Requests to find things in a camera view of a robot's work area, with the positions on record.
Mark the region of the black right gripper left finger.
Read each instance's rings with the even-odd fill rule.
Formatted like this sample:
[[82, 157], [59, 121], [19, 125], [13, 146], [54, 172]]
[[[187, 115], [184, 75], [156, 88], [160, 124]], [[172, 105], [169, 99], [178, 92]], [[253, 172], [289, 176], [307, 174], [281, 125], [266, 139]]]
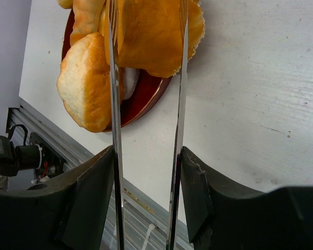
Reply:
[[113, 148], [22, 191], [0, 191], [0, 249], [99, 249], [114, 182]]

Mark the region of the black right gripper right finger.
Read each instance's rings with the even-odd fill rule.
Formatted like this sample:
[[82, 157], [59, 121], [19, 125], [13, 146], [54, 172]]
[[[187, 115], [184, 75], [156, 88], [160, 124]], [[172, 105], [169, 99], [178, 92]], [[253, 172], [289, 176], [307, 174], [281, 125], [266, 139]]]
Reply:
[[313, 249], [313, 186], [260, 192], [212, 169], [187, 147], [180, 179], [195, 249]]

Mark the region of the round orange bun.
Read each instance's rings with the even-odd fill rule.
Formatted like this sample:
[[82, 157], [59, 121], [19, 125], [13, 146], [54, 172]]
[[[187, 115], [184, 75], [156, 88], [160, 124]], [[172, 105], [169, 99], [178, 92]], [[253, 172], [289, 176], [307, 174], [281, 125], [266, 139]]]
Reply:
[[179, 1], [118, 1], [118, 66], [168, 78], [182, 66]]

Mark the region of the metal serving tongs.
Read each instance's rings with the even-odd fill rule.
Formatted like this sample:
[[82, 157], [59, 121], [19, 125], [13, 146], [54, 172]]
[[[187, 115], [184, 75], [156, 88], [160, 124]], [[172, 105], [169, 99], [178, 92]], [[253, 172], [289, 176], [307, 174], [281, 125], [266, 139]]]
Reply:
[[[180, 176], [182, 169], [182, 147], [185, 123], [185, 107], [187, 93], [187, 64], [188, 64], [188, 1], [179, 2], [179, 23], [182, 35], [183, 54], [179, 84], [177, 125], [175, 132], [174, 157], [169, 205], [169, 219], [166, 237], [166, 249], [174, 249], [177, 236], [177, 215], [180, 189]], [[110, 87], [111, 87], [111, 112], [112, 112], [112, 137], [113, 137], [113, 166], [115, 184], [116, 208], [116, 235], [117, 248], [125, 248], [124, 233], [124, 187], [123, 187], [123, 160], [121, 136], [121, 111], [120, 87], [117, 49], [118, 28], [118, 1], [109, 1], [107, 11], [107, 28], [110, 58]]]

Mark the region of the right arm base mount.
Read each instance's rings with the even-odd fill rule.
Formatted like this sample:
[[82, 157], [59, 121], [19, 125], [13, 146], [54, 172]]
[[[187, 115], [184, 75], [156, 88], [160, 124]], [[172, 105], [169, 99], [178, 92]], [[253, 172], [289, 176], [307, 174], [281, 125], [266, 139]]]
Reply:
[[[15, 129], [23, 132], [23, 144], [15, 146], [12, 138]], [[36, 133], [28, 133], [26, 126], [17, 124], [8, 130], [8, 136], [0, 135], [0, 191], [8, 189], [8, 178], [23, 170], [34, 171], [33, 184], [47, 181], [64, 172], [64, 159]]]

